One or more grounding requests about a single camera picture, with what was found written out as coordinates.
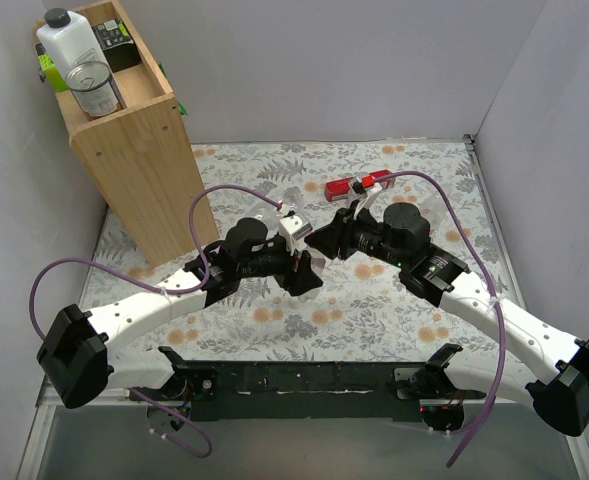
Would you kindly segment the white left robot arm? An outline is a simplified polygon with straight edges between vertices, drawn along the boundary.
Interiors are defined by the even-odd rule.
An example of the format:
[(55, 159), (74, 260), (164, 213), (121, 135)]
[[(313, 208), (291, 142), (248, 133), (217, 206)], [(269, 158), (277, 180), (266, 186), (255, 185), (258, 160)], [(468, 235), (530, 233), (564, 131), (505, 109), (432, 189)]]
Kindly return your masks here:
[(37, 361), (63, 404), (79, 408), (109, 389), (143, 387), (167, 400), (187, 386), (178, 359), (169, 352), (127, 352), (128, 345), (177, 317), (193, 314), (238, 290), (241, 280), (271, 277), (292, 297), (310, 297), (323, 282), (304, 239), (312, 231), (290, 213), (274, 236), (255, 218), (243, 218), (205, 255), (187, 263), (152, 291), (94, 310), (72, 304), (58, 312)]

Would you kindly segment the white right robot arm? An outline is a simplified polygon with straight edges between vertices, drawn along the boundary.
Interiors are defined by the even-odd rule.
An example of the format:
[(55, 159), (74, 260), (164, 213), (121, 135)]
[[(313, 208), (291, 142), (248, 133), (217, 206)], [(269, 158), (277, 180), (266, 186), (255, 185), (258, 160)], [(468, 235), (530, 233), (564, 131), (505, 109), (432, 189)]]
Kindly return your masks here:
[(367, 209), (341, 208), (333, 220), (305, 239), (329, 259), (360, 252), (395, 266), (406, 290), (469, 323), (512, 354), (524, 374), (489, 366), (447, 343), (421, 368), (402, 375), (405, 395), (445, 398), (455, 391), (483, 392), (532, 408), (549, 426), (578, 437), (589, 424), (589, 338), (553, 328), (509, 300), (490, 292), (466, 263), (436, 246), (430, 224), (417, 207), (395, 203), (381, 221)]

